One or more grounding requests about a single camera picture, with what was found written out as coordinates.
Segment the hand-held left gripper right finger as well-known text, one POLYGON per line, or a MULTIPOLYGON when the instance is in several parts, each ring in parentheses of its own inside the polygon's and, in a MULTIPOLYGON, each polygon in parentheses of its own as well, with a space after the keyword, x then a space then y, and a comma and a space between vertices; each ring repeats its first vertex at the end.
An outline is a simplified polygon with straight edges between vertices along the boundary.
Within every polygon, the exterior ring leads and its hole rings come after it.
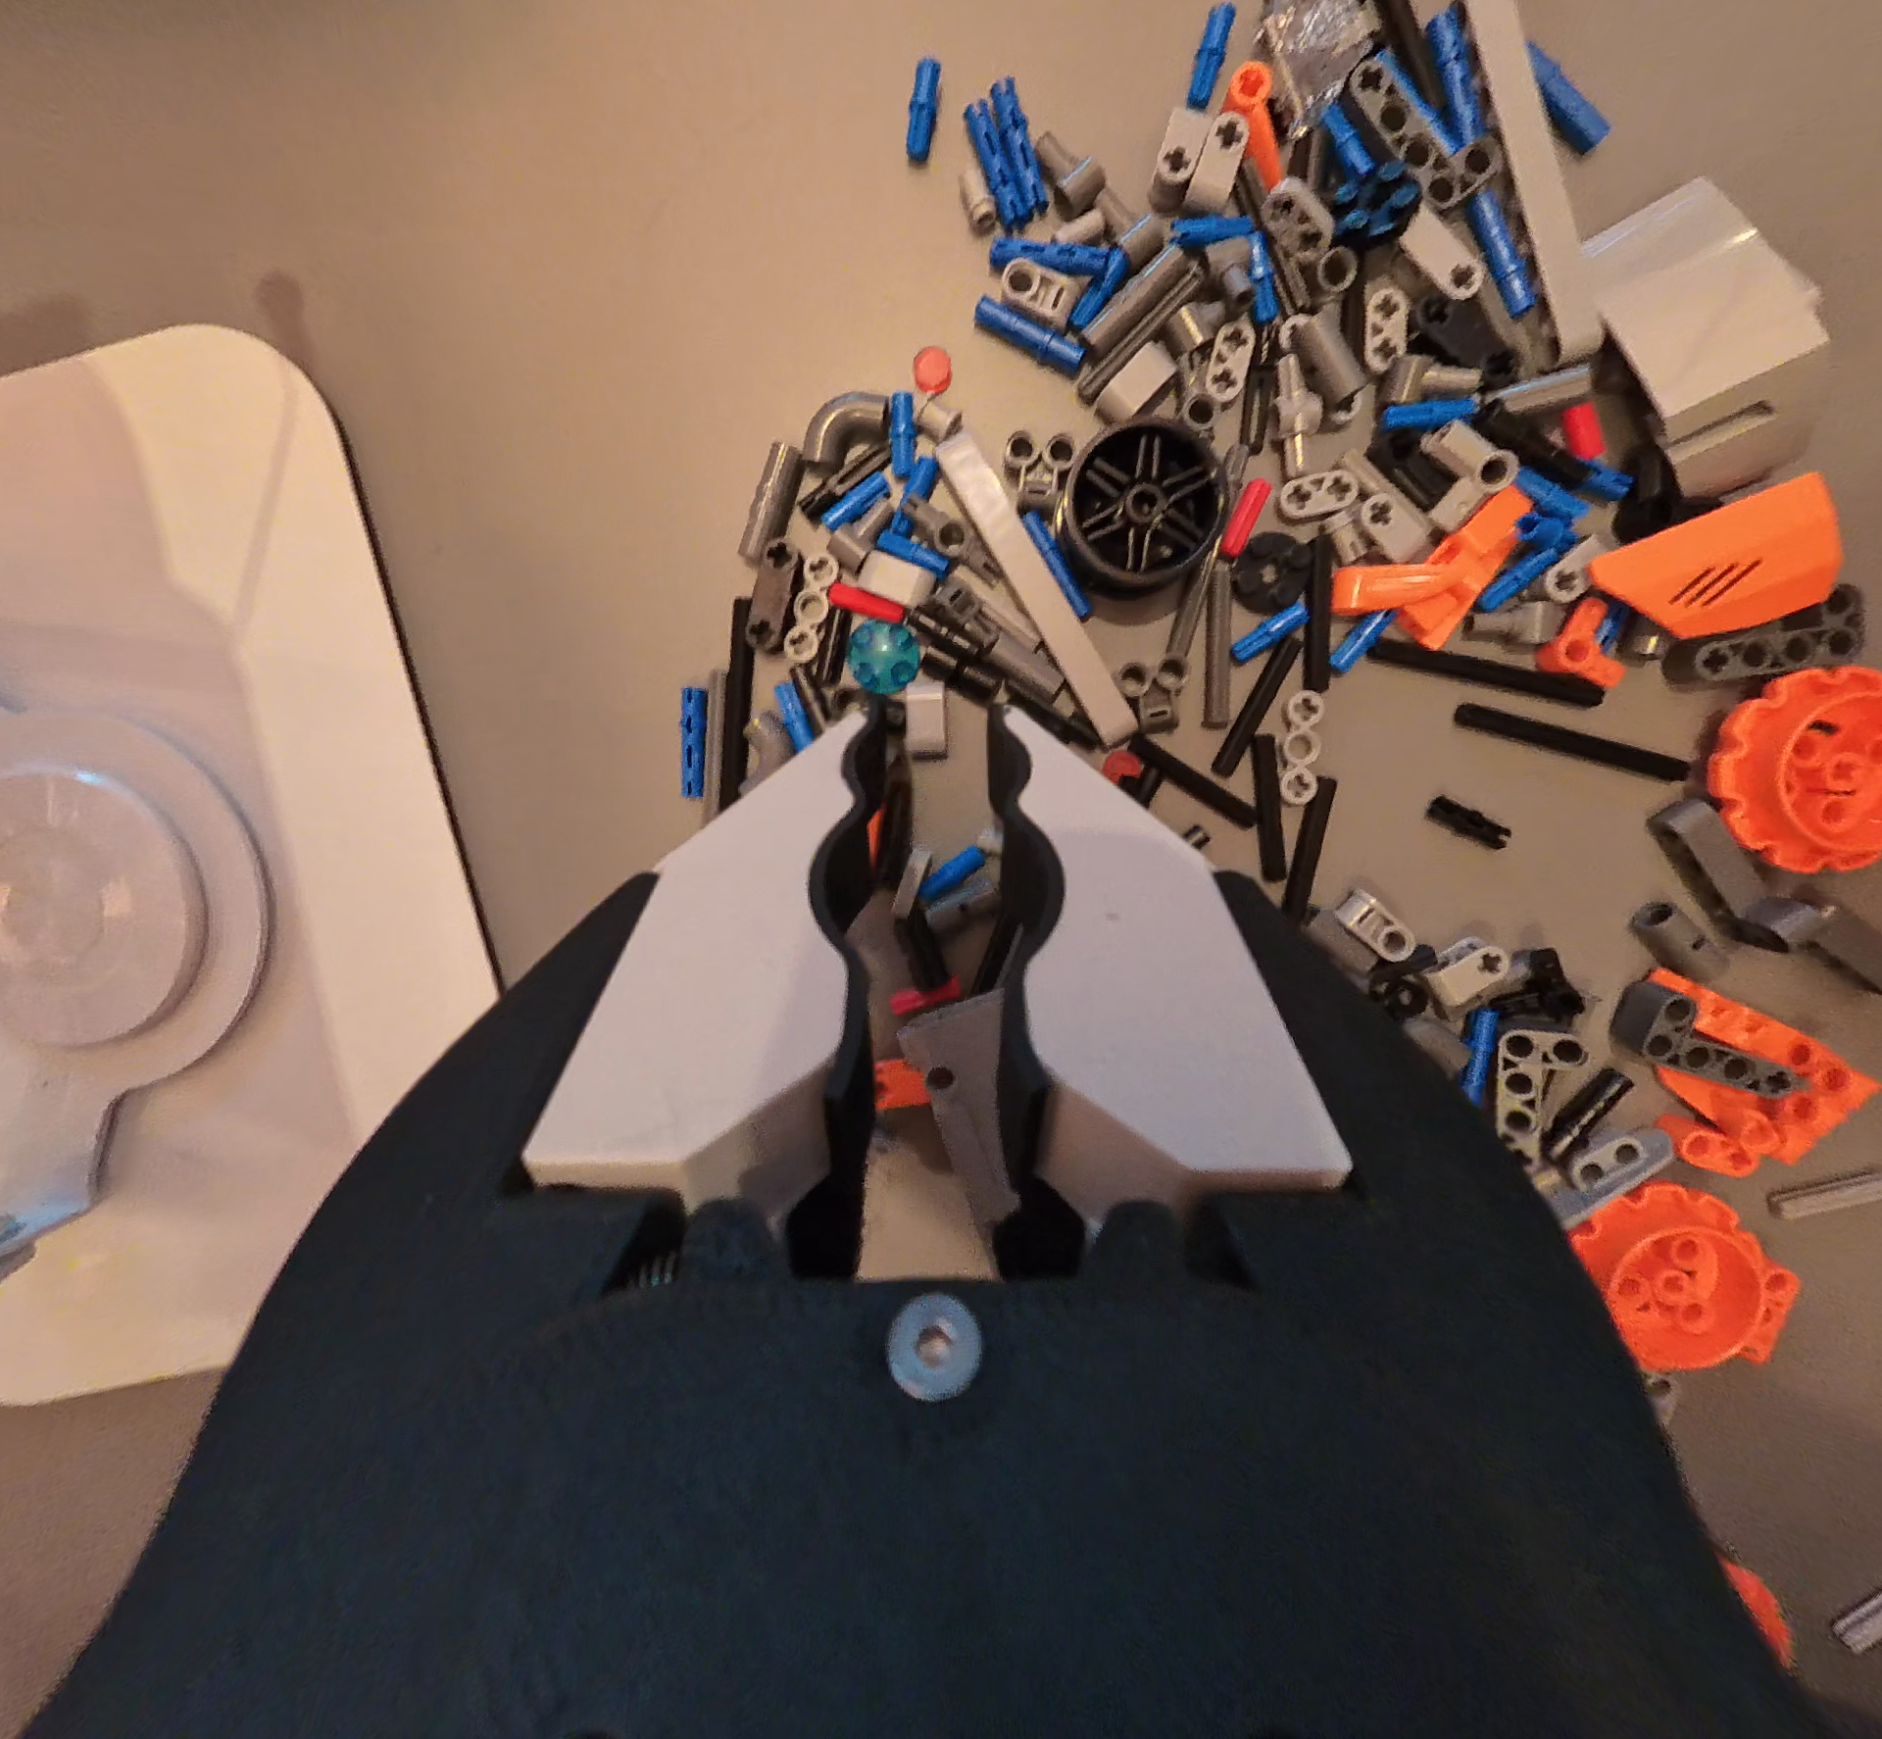
POLYGON ((1080 1216, 1336 1192, 1352 1155, 1209 859, 1027 715, 991 724, 1034 1172, 1080 1216))

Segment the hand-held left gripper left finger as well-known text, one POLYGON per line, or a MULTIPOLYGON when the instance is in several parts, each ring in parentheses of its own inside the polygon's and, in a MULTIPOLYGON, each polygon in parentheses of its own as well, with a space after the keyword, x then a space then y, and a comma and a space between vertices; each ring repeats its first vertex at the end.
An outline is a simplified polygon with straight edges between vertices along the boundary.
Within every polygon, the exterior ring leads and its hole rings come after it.
POLYGON ((537 1187, 663 1188, 787 1216, 830 1172, 823 1092, 850 972, 814 906, 853 820, 850 715, 656 866, 646 906, 537 1120, 537 1187))

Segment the white book stand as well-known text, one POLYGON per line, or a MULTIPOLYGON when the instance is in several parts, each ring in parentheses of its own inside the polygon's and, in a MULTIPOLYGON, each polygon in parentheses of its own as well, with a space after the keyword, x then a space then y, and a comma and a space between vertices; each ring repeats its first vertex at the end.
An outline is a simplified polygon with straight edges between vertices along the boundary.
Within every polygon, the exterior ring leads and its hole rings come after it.
POLYGON ((4 379, 4 1407, 224 1369, 496 992, 314 382, 217 326, 4 379))

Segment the pile of building kit parts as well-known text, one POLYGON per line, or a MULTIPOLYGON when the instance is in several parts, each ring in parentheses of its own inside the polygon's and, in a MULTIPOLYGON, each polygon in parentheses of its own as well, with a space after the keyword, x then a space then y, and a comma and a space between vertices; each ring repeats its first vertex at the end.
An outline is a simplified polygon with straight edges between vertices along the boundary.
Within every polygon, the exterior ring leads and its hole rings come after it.
POLYGON ((867 708, 845 667, 854 621, 918 635, 918 680, 884 697, 890 786, 863 836, 907 964, 874 1105, 932 1107, 984 1239, 1022 1202, 993 1100, 1018 927, 996 822, 953 856, 911 829, 911 766, 948 756, 948 697, 1103 753, 1142 807, 1182 794, 1244 829, 1288 917, 1461 1084, 1567 1235, 1677 1167, 1798 1167, 1880 1078, 1745 999, 1732 954, 1810 956, 1876 995, 1880 921, 1810 884, 1842 872, 1746 852, 1708 766, 1767 684, 1880 669, 1880 611, 1842 563, 1800 613, 1677 642, 1588 588, 1599 554, 1800 475, 1719 501, 1677 486, 1567 198, 1564 153, 1611 125, 1519 0, 1430 21, 1410 0, 1261 0, 1226 74, 1234 23, 1211 5, 1142 200, 1034 126, 1011 76, 966 104, 977 330, 1065 375, 1090 424, 983 438, 960 472, 970 438, 932 344, 897 388, 842 390, 777 441, 728 664, 681 695, 681 791, 711 820, 867 708), (1214 444, 1230 516, 1179 581, 1093 595, 1059 541, 1062 492, 1097 431, 1151 414, 1214 444), (1577 711, 1633 667, 1726 697, 1673 753, 1482 701, 1437 736, 1667 787, 1642 829, 1694 906, 1632 910, 1642 973, 1606 1024, 1553 944, 1430 944, 1375 887, 1314 889, 1330 695, 1364 664, 1577 711))

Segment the grey curved panel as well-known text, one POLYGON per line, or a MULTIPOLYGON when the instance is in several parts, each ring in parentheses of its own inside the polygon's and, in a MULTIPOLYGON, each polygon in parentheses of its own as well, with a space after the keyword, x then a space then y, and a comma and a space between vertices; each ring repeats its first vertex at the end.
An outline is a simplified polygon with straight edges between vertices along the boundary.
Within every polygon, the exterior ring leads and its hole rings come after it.
POLYGON ((1609 338, 1690 501, 1804 458, 1832 388, 1821 287, 1708 179, 1584 242, 1609 338))

